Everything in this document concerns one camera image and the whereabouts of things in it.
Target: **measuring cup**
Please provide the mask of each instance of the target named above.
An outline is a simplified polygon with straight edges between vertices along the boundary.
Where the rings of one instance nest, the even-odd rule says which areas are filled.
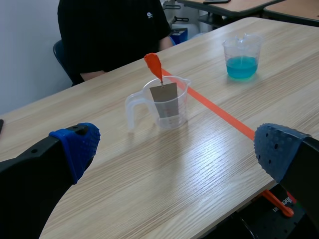
[[[237,79],[254,75],[258,68],[262,38],[254,34],[244,34],[224,41],[226,67],[229,76]]]
[[[177,76],[164,76],[164,85],[177,84],[177,98],[165,102],[154,102],[150,88],[161,86],[159,79],[148,82],[141,91],[127,97],[125,101],[129,130],[134,128],[134,106],[146,104],[161,128],[173,129],[182,126],[187,121],[187,89],[190,80]]]

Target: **logo on shirt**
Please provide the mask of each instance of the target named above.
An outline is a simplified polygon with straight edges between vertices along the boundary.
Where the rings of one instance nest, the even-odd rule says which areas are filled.
[[[152,17],[153,17],[153,14],[151,14],[150,12],[148,12],[148,17],[149,17],[149,18],[152,18]]]

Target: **wooden table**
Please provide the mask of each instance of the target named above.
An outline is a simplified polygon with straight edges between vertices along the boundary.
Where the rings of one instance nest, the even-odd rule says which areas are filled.
[[[229,3],[206,5],[203,4],[204,0],[177,0],[185,6],[227,17],[248,16],[280,1],[283,0],[231,0]]]
[[[264,45],[256,79],[236,83],[222,42],[244,32],[263,36]],[[252,129],[273,122],[319,137],[318,42],[317,28],[246,18],[159,57]],[[139,60],[0,117],[0,160],[52,130],[86,121],[101,130],[93,163],[54,209],[42,239],[195,239],[273,183],[253,142],[192,97],[181,128],[161,131],[140,106],[128,133],[124,101],[153,78]]]
[[[319,1],[285,0],[266,7],[265,14],[282,21],[319,26]]]

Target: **brown paper tag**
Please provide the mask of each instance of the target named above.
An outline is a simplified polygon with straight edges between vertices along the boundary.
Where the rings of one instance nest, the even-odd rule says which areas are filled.
[[[150,91],[153,96],[154,102],[170,101],[163,104],[155,104],[159,112],[160,118],[167,118],[178,115],[178,98],[176,83],[170,83],[164,85],[164,87],[151,87]]]

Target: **person's arm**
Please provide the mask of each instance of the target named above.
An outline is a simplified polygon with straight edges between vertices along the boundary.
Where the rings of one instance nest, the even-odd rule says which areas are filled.
[[[173,43],[172,43],[172,41],[171,41],[169,36],[167,36],[167,37],[165,37],[165,38],[163,38],[162,40],[159,41],[159,49],[160,49],[160,51],[163,51],[163,50],[165,50],[167,48],[170,48],[172,46],[173,46]]]
[[[58,21],[67,68],[87,81],[104,74],[100,55],[101,42],[84,1],[76,6],[60,6]]]
[[[169,37],[170,26],[166,20],[166,16],[160,0],[153,0],[154,6],[154,21],[156,25],[158,40],[159,40],[159,50],[165,50],[173,46],[173,43]]]
[[[88,81],[95,77],[101,76],[105,73],[106,73],[105,71],[96,71],[96,72],[89,72],[89,73],[81,73],[80,75],[84,81]]]

